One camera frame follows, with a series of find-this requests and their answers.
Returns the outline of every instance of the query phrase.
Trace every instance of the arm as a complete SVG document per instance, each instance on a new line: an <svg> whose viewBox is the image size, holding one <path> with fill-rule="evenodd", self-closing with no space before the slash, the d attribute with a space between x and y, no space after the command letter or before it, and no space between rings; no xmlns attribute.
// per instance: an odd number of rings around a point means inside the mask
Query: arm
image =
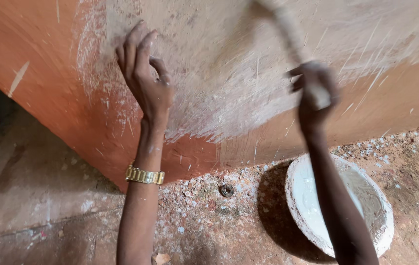
<svg viewBox="0 0 419 265"><path fill-rule="evenodd" d="M126 83L144 113L134 167L159 172L173 86L163 61L150 55L157 31L142 39L145 32L145 22L140 21L116 53ZM159 74L157 81L151 76L150 66ZM129 182L119 226L117 264L151 263L158 200L157 184Z"/></svg>
<svg viewBox="0 0 419 265"><path fill-rule="evenodd" d="M370 233L331 159L324 134L325 120L339 100L335 82L329 70L316 62L302 64L291 70L290 75L301 75L293 85L295 90L307 84L321 85L331 94L331 105L317 111L313 109L309 98L303 94L299 120L313 166L319 206L336 260L340 265L377 265L377 253Z"/></svg>

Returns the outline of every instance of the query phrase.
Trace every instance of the hand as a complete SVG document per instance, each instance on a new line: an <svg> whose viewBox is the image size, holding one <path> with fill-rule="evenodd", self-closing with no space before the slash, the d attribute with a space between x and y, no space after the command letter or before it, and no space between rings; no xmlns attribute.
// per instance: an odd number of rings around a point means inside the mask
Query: hand
<svg viewBox="0 0 419 265"><path fill-rule="evenodd" d="M151 56L151 47L156 38L157 31L148 32L146 23L141 20L127 34L125 42L116 48L116 54L126 84L144 112L143 119L163 119L166 125L174 87L164 61ZM154 67L159 74L157 80L152 77L149 66Z"/></svg>
<svg viewBox="0 0 419 265"><path fill-rule="evenodd" d="M323 127L331 110L339 102L339 89L337 88L330 70L323 64L316 61L310 61L301 64L299 67L290 70L289 75L301 77L293 84L293 91L309 86L322 86L326 88L331 96L331 105L315 110L313 105L308 102L307 96L303 93L301 96L298 116L300 119L301 131L304 136L312 136L323 131Z"/></svg>

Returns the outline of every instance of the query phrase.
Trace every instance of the gold watch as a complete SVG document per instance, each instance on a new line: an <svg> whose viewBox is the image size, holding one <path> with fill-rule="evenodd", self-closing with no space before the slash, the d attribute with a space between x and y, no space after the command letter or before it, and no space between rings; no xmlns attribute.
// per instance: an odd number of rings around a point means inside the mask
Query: gold watch
<svg viewBox="0 0 419 265"><path fill-rule="evenodd" d="M146 184L162 184L164 183L165 172L150 172L141 170L133 165L129 165L126 169L127 182L137 181Z"/></svg>

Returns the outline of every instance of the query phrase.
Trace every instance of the forearm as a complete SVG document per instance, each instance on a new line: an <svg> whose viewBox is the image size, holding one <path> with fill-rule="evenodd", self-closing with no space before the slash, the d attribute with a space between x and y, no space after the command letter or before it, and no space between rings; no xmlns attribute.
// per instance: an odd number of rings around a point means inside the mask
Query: forearm
<svg viewBox="0 0 419 265"><path fill-rule="evenodd" d="M324 133L308 134L319 206L339 264L378 264L370 234L332 161Z"/></svg>
<svg viewBox="0 0 419 265"><path fill-rule="evenodd" d="M135 167L145 171L160 171L166 125L166 118L142 120ZM158 200L157 184L129 183L119 227L117 264L151 263Z"/></svg>

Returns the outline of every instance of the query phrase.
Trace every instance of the plaster bowl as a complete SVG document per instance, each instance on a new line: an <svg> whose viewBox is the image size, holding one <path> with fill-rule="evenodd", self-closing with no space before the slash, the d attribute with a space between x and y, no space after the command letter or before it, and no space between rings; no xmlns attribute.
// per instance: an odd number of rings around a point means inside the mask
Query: plaster bowl
<svg viewBox="0 0 419 265"><path fill-rule="evenodd" d="M377 256L390 248L393 240L393 211L378 185L354 163L331 155L350 197L363 215ZM288 168L285 180L288 207L296 225L325 254L334 249L319 208L309 154L297 158Z"/></svg>

